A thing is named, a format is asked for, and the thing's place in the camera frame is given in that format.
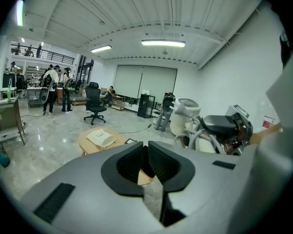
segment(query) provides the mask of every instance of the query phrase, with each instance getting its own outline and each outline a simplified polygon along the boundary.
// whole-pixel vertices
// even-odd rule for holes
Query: ceiling light
[[[18,23],[18,26],[23,26],[23,0],[18,0],[16,2],[16,20]]]
[[[106,50],[106,49],[111,49],[112,47],[110,45],[107,45],[107,46],[104,46],[104,47],[101,47],[101,48],[97,48],[97,49],[93,49],[91,50],[92,53],[96,53],[96,52],[99,52],[99,51],[102,51],[102,50]]]
[[[173,46],[173,47],[184,47],[186,43],[184,41],[171,41],[171,40],[142,40],[142,45],[158,45],[158,46]]]

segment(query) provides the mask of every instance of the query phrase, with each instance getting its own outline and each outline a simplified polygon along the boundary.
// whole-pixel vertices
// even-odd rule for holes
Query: black cushion
[[[106,107],[103,107],[103,106],[88,106],[87,109],[92,111],[92,112],[94,112],[94,113],[99,113],[99,112],[105,111]]]

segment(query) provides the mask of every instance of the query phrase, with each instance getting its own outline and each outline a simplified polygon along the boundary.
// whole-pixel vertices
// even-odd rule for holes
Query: tiled floor
[[[135,132],[148,127],[152,119],[138,117],[136,113],[127,110],[118,111],[108,108],[102,114],[106,123],[91,119],[85,106],[76,107],[76,112],[63,113],[61,106],[55,106],[54,114],[41,116],[42,108],[28,110],[27,99],[20,101],[22,120],[27,122],[25,128],[25,145],[19,136],[5,141],[4,148],[11,163],[7,168],[0,166],[0,180],[16,199],[21,197],[36,183],[63,166],[74,158],[81,156],[78,136],[81,132],[94,127],[106,127],[118,133]],[[143,141],[147,145],[149,140],[162,141],[173,144],[173,135],[169,125],[165,132],[156,131],[153,126],[141,132],[124,134],[128,138]],[[159,218],[162,185],[154,180],[144,186],[145,203],[153,214]]]

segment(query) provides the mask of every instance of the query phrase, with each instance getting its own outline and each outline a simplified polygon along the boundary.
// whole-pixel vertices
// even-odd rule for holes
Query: power cable
[[[32,117],[43,117],[43,115],[41,115],[41,116],[37,116],[37,115],[23,115],[23,116],[21,116],[21,118],[22,118],[22,117],[25,117],[25,116],[32,116]]]
[[[149,124],[149,126],[147,128],[145,128],[145,129],[138,130],[138,131],[135,131],[135,132],[123,132],[123,133],[119,133],[119,134],[133,134],[133,133],[144,131],[144,130],[150,128],[151,126],[152,126],[152,124]]]

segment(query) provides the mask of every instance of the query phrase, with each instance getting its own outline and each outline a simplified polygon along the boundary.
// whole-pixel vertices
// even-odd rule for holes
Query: cabinet
[[[115,96],[112,97],[112,108],[117,110],[124,110],[125,108],[125,97]]]
[[[155,96],[141,94],[138,116],[143,118],[151,118],[154,107]]]

